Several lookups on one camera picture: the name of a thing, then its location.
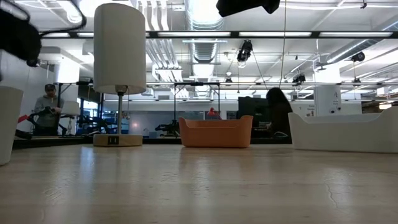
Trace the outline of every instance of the computer monitor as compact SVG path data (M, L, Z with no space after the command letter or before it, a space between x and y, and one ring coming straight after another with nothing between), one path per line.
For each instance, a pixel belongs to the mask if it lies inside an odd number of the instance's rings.
M264 98L239 97L238 119L253 116L253 127L262 128L271 122L268 100Z

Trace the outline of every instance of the white container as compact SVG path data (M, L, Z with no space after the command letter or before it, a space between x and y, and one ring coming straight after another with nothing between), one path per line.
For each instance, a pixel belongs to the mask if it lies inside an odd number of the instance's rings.
M0 166L7 164L11 158L23 95L22 90L0 86Z

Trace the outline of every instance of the orange basket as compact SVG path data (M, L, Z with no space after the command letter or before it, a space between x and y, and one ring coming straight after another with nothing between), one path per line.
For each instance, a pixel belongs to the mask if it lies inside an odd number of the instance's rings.
M252 116L210 121L180 118L182 144L185 147L248 147L252 121Z

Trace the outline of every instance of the man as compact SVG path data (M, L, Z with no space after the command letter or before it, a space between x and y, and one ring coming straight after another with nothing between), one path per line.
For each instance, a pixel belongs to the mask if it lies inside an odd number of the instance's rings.
M35 127L36 136L56 136L58 135L59 114L61 113L63 100L61 99L60 108L58 107L58 96L55 95L55 85L47 84L44 86L45 95L38 98L35 104L34 113L43 111L46 108L52 109L53 113L44 113L39 115Z

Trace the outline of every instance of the ceiling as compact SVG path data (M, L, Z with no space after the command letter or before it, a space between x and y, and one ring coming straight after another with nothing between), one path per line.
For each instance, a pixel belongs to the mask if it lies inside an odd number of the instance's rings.
M60 9L60 5L56 0L53 1L36 1L36 0L16 0L18 4L27 9L31 14L31 22L40 30L56 29L61 27L71 26L67 21L67 13L64 9ZM124 4L129 4L129 1L115 1ZM398 7L396 0L372 0L367 1L368 6L377 5L384 7L367 7L360 9L362 1L345 1L345 0L294 0L287 3L288 6L299 7L313 7L312 10L291 9L280 7L273 14L266 13L263 8L255 8L244 11L224 19L223 30L283 30L284 17L286 16L286 30L374 30L380 24L388 21L396 15L397 8L388 8L386 6ZM186 30L187 24L185 19L185 11L181 10L184 7L183 0L169 0L167 1L168 21L171 30ZM337 9L337 10L314 10L319 7L332 6L358 6L352 9ZM84 31L93 31L93 18L88 18L88 24ZM330 54L353 40L350 39L286 39L285 44L283 39L252 39L252 44L256 57L253 55L249 58L247 65L238 70L238 64L234 60L237 49L242 45L242 39L226 39L227 43L219 44L216 58L214 74L209 81L219 80L223 82L226 78L226 72L231 72L233 81L239 80L241 82L254 82L261 78L263 74L270 82L279 82L281 76L288 75L292 77L296 72L289 74L289 72L300 65L305 60L314 59L317 54ZM172 45L178 60L182 67L182 77L192 77L192 58L190 55L190 48L188 44L184 44L181 39L173 39ZM87 66L92 66L92 58L87 55L87 52L93 51L93 41L83 39L53 39L43 40L43 46L56 46L74 55L76 58L87 63ZM352 62L341 62L340 66L341 79L353 80L354 75L358 76L364 73L379 70L388 65L398 62L398 40L389 39L369 47L363 52L366 59L363 62L357 62L355 69L353 69ZM152 62L147 57L147 71L148 80L153 82ZM375 76L366 80L367 82L379 82L391 77L398 77L397 70L391 70L388 73L383 73L380 76ZM306 75L307 81L312 80L313 68L307 67L302 70ZM81 77L92 77L91 72L84 70L80 73ZM397 80L391 78L389 82L396 82ZM363 93L373 91L376 86L368 86L363 88Z

